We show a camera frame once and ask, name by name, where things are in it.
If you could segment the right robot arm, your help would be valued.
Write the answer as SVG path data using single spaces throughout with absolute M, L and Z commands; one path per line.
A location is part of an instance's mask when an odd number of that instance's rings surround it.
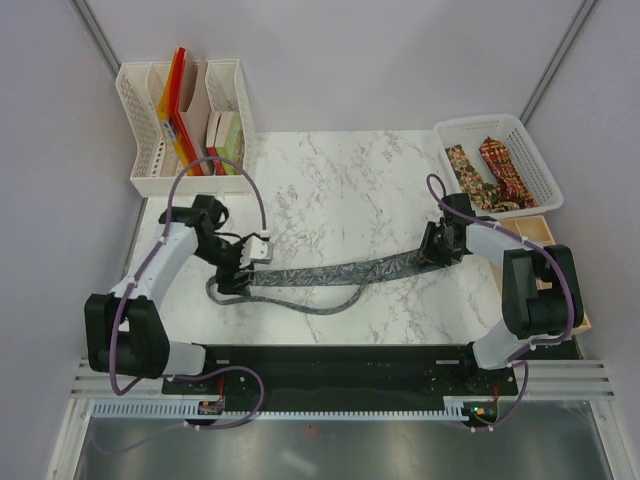
M 466 194 L 446 195 L 438 203 L 442 217 L 427 223 L 417 262 L 446 268 L 474 254 L 502 272 L 502 319 L 471 344 L 474 359 L 457 371 L 460 386 L 477 394 L 493 383 L 493 370 L 539 345 L 563 342 L 581 325 L 579 283 L 568 247 L 535 243 L 476 216 Z

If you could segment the blue grey floral tie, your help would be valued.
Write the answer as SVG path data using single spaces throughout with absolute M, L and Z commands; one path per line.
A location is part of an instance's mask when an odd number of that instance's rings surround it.
M 332 266 L 282 270 L 248 270 L 240 274 L 239 293 L 224 294 L 219 288 L 222 281 L 210 277 L 205 291 L 210 300 L 219 306 L 249 303 L 277 305 L 299 313 L 329 316 L 353 306 L 366 288 L 376 283 L 400 280 L 437 270 L 439 267 L 421 261 L 416 250 L 389 255 L 379 259 L 349 262 Z M 293 302 L 254 295 L 251 286 L 269 288 L 337 287 L 355 285 L 357 289 L 343 303 L 334 307 L 310 307 Z

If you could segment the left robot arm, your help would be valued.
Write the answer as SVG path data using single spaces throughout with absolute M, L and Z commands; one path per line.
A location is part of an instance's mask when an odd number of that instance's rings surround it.
M 143 379 L 184 375 L 198 393 L 216 388 L 220 371 L 205 360 L 206 349 L 171 341 L 159 307 L 191 257 L 215 266 L 231 293 L 247 292 L 235 279 L 244 242 L 231 243 L 218 235 L 228 217 L 228 209 L 210 195 L 198 195 L 191 206 L 173 207 L 161 214 L 155 242 L 144 260 L 109 293 L 92 294 L 85 303 L 92 370 Z

